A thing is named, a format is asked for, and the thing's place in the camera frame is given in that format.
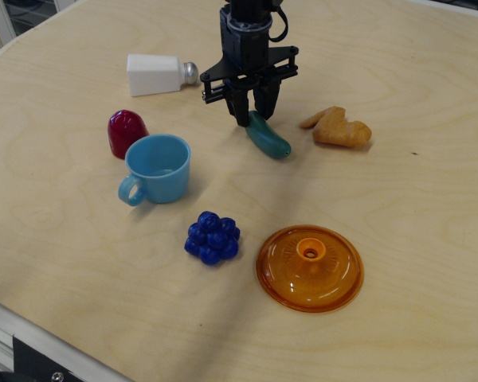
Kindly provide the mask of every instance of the toy food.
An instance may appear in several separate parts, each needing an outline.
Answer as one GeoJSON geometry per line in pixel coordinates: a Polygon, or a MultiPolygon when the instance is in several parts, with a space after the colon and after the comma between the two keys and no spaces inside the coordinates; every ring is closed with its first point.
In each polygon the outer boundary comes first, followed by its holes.
{"type": "Polygon", "coordinates": [[[220,260],[230,260],[239,252],[241,230],[234,219],[220,217],[214,212],[204,211],[188,229],[184,249],[197,256],[206,265],[220,260]]]}
{"type": "Polygon", "coordinates": [[[348,122],[343,107],[329,107],[300,124],[301,129],[315,127],[313,139],[345,147],[364,146],[372,136],[372,130],[363,122],[348,122]]]}

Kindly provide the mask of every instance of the mug handle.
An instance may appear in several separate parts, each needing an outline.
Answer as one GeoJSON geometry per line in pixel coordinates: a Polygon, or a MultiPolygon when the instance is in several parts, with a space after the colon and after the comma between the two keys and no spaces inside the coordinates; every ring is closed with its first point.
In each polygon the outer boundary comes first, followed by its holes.
{"type": "Polygon", "coordinates": [[[124,203],[129,204],[132,207],[139,205],[143,202],[147,194],[141,190],[139,187],[142,180],[139,177],[136,177],[132,173],[127,175],[119,186],[119,199],[124,203]],[[133,187],[137,186],[135,194],[130,197],[131,190],[133,187]]]}

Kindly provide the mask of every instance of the silver cap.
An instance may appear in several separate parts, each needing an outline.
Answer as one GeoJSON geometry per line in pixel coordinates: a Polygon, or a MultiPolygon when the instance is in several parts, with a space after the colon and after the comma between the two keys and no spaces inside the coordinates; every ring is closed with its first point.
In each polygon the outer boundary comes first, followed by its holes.
{"type": "Polygon", "coordinates": [[[198,68],[193,62],[184,63],[184,83],[192,85],[198,80],[198,68]]]}

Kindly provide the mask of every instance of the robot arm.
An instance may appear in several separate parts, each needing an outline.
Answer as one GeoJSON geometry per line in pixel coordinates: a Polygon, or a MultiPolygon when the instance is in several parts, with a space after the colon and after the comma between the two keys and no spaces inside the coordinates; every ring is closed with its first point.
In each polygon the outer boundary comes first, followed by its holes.
{"type": "Polygon", "coordinates": [[[222,59],[200,75],[206,103],[225,99],[239,126],[249,125],[248,93],[253,90],[255,108],[264,119],[274,113],[281,81],[297,75],[295,46],[269,48],[284,39],[288,21],[280,8],[283,0],[226,0],[220,10],[222,59]],[[272,12],[285,22],[284,32],[269,36],[272,12]],[[215,81],[221,84],[212,86],[215,81]]]}

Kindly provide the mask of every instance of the blue grapes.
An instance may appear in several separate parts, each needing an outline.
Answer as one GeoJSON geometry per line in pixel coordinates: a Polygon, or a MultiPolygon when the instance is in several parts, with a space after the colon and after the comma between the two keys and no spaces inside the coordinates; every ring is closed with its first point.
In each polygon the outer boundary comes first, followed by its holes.
{"type": "Polygon", "coordinates": [[[241,230],[234,219],[220,219],[214,212],[205,211],[189,227],[184,249],[204,264],[214,265],[222,259],[233,259],[239,253],[240,236],[241,230]]]}

